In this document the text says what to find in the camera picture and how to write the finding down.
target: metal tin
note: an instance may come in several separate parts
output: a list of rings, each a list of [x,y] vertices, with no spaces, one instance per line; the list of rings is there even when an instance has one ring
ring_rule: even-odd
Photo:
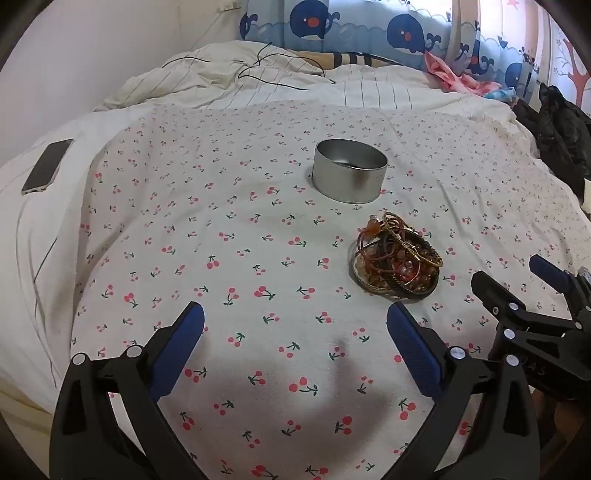
[[[312,183],[316,190],[343,203],[369,203],[378,198],[388,159],[377,148],[331,138],[316,145]]]

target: black jacket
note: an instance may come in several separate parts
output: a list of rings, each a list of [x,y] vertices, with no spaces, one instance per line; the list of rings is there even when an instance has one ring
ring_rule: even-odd
[[[540,86],[540,101],[537,113],[520,100],[517,120],[535,136],[542,161],[583,200],[584,180],[591,181],[591,119],[554,86]]]

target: pink cloth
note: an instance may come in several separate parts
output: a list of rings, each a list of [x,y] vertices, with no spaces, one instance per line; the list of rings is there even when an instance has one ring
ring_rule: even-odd
[[[478,82],[472,77],[462,74],[458,77],[442,59],[430,52],[425,52],[425,63],[429,73],[438,77],[442,82],[442,88],[458,93],[473,93],[474,95],[485,96],[501,88],[497,82]]]

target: phone screen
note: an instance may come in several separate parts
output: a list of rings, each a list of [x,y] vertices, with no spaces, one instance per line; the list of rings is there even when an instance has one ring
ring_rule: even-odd
[[[66,154],[66,151],[70,148],[73,141],[72,138],[62,140],[60,142],[52,143],[45,148],[22,187],[23,194],[45,190],[45,188],[51,184],[56,176],[61,159]]]

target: bed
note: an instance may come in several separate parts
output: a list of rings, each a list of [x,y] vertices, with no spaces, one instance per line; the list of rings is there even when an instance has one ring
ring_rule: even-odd
[[[252,76],[238,79],[245,66]],[[314,146],[339,137],[388,157],[373,203],[311,185]],[[62,138],[75,142],[54,184],[21,196]],[[442,255],[441,284],[408,308],[475,355],[495,322],[471,295],[472,273],[564,316],[527,259],[589,264],[588,220],[508,106],[443,93],[408,67],[323,71],[255,42],[209,44],[131,78],[0,179],[14,232],[2,240],[2,376],[52,411],[73,354],[143,345],[198,301],[205,334],[159,405],[210,478],[250,478],[257,465],[281,478],[380,478],[426,418],[432,403],[385,330],[390,302],[349,277],[369,215],[400,214]]]

